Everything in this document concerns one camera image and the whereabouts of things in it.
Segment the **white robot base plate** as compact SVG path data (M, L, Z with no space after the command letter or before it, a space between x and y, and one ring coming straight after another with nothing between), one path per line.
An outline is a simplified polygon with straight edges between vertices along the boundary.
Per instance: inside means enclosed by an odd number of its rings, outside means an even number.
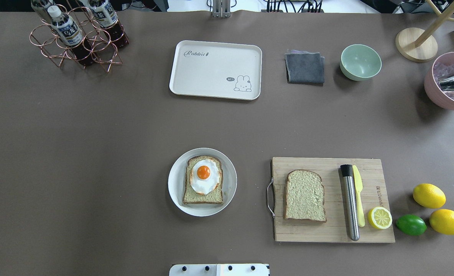
M169 276L269 276L270 266L263 263L176 264Z

